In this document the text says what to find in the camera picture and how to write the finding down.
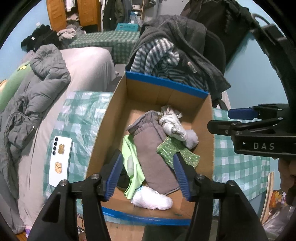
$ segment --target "checkered fabric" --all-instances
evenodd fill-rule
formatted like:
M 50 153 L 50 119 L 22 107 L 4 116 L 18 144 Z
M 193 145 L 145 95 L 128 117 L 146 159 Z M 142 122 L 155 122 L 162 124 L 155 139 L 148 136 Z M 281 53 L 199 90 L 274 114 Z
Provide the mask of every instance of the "checkered fabric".
M 230 120 L 228 112 L 213 108 L 213 119 L 217 121 Z M 238 120 L 242 123 L 259 121 Z M 266 191 L 270 158 L 248 156 L 234 153 L 231 137 L 215 135 L 215 160 L 213 180 L 225 183 L 235 180 L 248 200 Z M 219 202 L 215 200 L 213 214 L 218 215 Z
M 75 39 L 69 48 L 113 47 L 114 64 L 127 64 L 131 51 L 138 41 L 140 32 L 107 31 L 83 34 Z
M 44 166 L 43 191 L 47 198 L 54 187 L 49 185 L 49 164 L 55 136 L 72 138 L 68 181 L 85 180 L 91 152 L 101 121 L 112 98 L 109 92 L 71 92 L 65 100 L 50 137 Z M 82 213 L 81 202 L 77 212 Z

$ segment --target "blue clip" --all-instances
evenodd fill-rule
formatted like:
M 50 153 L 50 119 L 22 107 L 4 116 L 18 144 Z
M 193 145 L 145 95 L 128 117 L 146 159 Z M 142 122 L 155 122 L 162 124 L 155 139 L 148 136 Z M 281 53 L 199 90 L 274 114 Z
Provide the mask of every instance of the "blue clip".
M 228 117 L 232 120 L 253 120 L 258 117 L 258 112 L 253 108 L 230 109 Z

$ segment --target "green jacket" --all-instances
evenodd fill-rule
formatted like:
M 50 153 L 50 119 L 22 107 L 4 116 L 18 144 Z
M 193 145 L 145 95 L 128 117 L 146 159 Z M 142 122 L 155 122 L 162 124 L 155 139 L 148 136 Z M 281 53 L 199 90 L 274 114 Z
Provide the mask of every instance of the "green jacket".
M 124 7 L 121 0 L 115 1 L 115 17 L 116 23 L 123 23 L 124 21 Z

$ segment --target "green pillow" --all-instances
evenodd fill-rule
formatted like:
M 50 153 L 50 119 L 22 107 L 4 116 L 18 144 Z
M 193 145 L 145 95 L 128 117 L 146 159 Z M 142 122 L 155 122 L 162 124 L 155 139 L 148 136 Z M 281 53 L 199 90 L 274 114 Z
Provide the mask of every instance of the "green pillow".
M 14 96 L 23 79 L 31 70 L 30 62 L 26 62 L 17 68 L 7 80 L 6 85 L 0 93 L 0 112 L 5 109 L 8 102 Z

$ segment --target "white phone case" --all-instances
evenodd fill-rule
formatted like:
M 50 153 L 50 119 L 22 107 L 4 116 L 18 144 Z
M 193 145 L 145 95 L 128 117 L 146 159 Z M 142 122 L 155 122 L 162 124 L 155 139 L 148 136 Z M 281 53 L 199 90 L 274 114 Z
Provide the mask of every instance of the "white phone case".
M 61 180 L 67 179 L 72 149 L 72 139 L 55 136 L 49 166 L 49 184 L 56 187 Z

